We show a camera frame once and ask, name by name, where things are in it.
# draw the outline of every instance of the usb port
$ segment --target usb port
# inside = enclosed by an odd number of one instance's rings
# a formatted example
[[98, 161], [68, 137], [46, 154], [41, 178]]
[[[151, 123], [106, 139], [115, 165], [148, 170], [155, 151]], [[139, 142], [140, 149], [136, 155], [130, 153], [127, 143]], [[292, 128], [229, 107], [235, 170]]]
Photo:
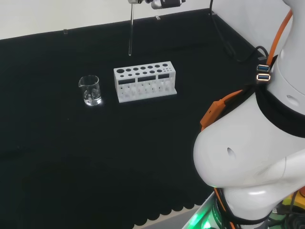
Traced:
[[270, 72], [270, 67], [268, 65], [259, 64], [256, 68], [258, 72], [268, 73]]
[[269, 74], [260, 73], [260, 74], [257, 74], [256, 79], [258, 81], [269, 81], [270, 80], [270, 75]]

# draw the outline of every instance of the white wall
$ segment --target white wall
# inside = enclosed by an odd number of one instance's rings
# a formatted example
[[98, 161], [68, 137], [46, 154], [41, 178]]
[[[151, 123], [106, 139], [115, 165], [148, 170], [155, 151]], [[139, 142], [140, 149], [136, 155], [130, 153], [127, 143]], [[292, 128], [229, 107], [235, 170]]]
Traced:
[[[188, 0], [183, 7], [153, 10], [135, 7], [135, 19], [208, 7], [206, 0]], [[0, 0], [0, 39], [34, 33], [130, 20], [127, 0]]]
[[[268, 51], [290, 9], [282, 0], [214, 0], [213, 6], [214, 11], [253, 46], [262, 45]], [[291, 22], [281, 37], [276, 54], [286, 41]]]
[[[142, 3], [136, 5], [135, 18], [208, 8], [209, 2], [187, 0], [164, 10]], [[0, 0], [0, 39], [126, 21], [130, 7], [127, 0]], [[214, 0], [213, 10], [253, 46], [269, 50], [289, 8], [281, 0]]]

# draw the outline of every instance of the scalloped edge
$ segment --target scalloped edge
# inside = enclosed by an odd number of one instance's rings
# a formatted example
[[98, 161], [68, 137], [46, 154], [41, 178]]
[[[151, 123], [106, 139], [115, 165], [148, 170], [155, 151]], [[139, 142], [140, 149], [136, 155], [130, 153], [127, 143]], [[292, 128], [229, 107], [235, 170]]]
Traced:
[[141, 226], [138, 226], [138, 225], [135, 224], [132, 229], [142, 229], [142, 228], [145, 228], [147, 226], [153, 225], [155, 223], [159, 223], [159, 222], [162, 222], [164, 220], [167, 220], [167, 219], [169, 219], [171, 217], [175, 217], [175, 216], [178, 216], [178, 215], [183, 214], [185, 212], [192, 211], [194, 209], [199, 209], [199, 208], [200, 208], [200, 206], [195, 204], [194, 207], [191, 208], [191, 209], [187, 209], [187, 208], [183, 207], [183, 209], [181, 211], [174, 211], [174, 210], [172, 210], [171, 213], [168, 214], [168, 215], [160, 214], [159, 217], [157, 219], [155, 219], [155, 220], [147, 219], [146, 223], [144, 223]]

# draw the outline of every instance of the beaker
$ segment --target beaker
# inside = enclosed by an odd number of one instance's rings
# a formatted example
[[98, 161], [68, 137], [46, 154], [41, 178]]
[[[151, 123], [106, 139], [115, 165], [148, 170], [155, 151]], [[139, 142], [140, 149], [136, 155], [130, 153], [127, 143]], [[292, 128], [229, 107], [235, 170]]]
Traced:
[[78, 86], [83, 93], [84, 102], [88, 106], [95, 106], [102, 102], [99, 78], [95, 75], [87, 75], [80, 79]]

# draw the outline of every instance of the table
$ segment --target table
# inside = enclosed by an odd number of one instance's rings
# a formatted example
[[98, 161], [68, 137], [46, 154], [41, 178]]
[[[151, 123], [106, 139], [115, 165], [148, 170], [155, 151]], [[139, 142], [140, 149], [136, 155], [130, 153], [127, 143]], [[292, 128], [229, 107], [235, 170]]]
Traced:
[[[253, 50], [215, 18], [240, 59]], [[254, 79], [223, 51], [208, 10], [0, 41], [0, 227], [131, 229], [212, 192], [193, 145], [210, 104]], [[113, 68], [171, 61], [176, 96], [119, 104]], [[78, 88], [100, 79], [103, 105]]]

